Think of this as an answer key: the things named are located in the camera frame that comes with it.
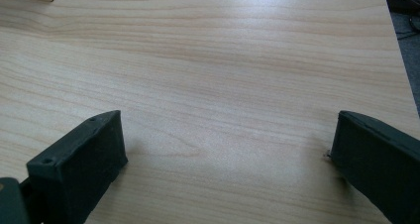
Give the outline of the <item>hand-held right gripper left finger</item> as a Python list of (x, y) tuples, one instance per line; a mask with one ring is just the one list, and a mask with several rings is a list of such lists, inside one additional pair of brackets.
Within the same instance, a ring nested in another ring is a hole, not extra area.
[(93, 116), (27, 162), (43, 224), (83, 224), (127, 164), (119, 110)]

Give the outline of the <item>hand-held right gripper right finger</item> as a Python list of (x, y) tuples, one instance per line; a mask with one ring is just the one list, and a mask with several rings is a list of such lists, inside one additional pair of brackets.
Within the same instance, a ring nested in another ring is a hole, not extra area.
[(370, 116), (339, 113), (330, 158), (392, 224), (420, 224), (420, 141)]

